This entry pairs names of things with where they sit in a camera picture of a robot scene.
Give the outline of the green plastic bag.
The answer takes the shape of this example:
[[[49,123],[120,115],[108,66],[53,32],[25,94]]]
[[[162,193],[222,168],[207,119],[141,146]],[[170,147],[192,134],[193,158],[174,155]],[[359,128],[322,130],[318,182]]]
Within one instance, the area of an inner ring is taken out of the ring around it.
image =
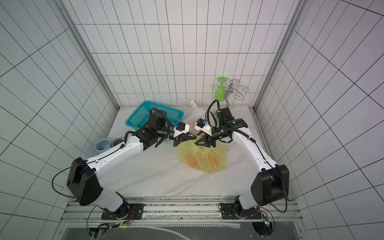
[[[207,148],[195,145],[195,142],[200,138],[201,136],[197,136],[196,140],[186,141],[177,146],[177,153],[180,162],[186,164],[186,157],[188,155],[193,155],[195,156],[198,163],[198,166],[193,169],[203,171],[206,174],[223,171],[226,168],[227,163],[227,150],[224,147],[224,144],[217,142],[215,148]],[[220,158],[220,165],[218,168],[211,168],[209,155],[216,155],[218,158]]]

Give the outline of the orange two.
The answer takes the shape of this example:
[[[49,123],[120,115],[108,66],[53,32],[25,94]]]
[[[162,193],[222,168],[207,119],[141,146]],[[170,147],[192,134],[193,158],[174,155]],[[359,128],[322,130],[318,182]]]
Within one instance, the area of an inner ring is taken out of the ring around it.
[[[209,155],[209,161],[212,169],[216,169],[220,165],[220,158],[216,155]]]

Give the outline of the orange one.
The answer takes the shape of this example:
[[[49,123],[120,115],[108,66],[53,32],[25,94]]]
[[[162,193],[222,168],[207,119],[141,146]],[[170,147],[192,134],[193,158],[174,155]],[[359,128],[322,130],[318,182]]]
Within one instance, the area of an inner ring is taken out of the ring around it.
[[[195,168],[198,166],[198,163],[196,161],[196,158],[195,156],[193,155],[188,155],[186,157],[186,164],[189,166],[189,167],[192,167],[192,168]]]

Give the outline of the white printed plastic bag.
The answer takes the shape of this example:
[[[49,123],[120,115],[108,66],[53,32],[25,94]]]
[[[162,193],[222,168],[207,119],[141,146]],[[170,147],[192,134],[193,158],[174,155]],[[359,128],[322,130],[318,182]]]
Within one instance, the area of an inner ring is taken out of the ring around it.
[[[198,105],[194,100],[190,101],[190,105],[191,106],[184,111],[185,115],[182,122],[190,126],[189,132],[191,134],[197,135],[199,131],[194,128],[194,124],[199,119],[206,118],[205,117],[206,110],[204,110],[202,107],[198,107]]]

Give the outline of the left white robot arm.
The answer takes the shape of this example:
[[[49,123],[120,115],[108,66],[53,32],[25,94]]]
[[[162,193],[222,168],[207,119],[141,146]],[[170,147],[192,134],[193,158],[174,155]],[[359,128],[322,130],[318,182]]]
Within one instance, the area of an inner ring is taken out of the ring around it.
[[[120,145],[87,160],[75,159],[70,167],[67,187],[80,206],[94,204],[113,218],[125,219],[131,211],[127,200],[103,187],[102,177],[128,158],[151,146],[158,147],[166,139],[173,140],[175,147],[196,140],[189,128],[183,122],[172,124],[165,111],[152,108],[147,122],[135,132],[127,131]]]

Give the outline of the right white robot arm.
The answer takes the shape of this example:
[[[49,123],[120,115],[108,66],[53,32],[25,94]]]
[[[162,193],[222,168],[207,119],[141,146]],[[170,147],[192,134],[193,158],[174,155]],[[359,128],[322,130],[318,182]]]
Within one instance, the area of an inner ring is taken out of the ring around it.
[[[254,139],[243,119],[235,119],[230,109],[218,111],[219,121],[211,126],[209,120],[198,119],[194,128],[204,136],[197,146],[215,147],[217,141],[230,138],[254,164],[257,175],[250,190],[235,198],[234,209],[239,219],[247,218],[252,210],[281,199],[288,199],[290,172],[285,165],[278,165]]]

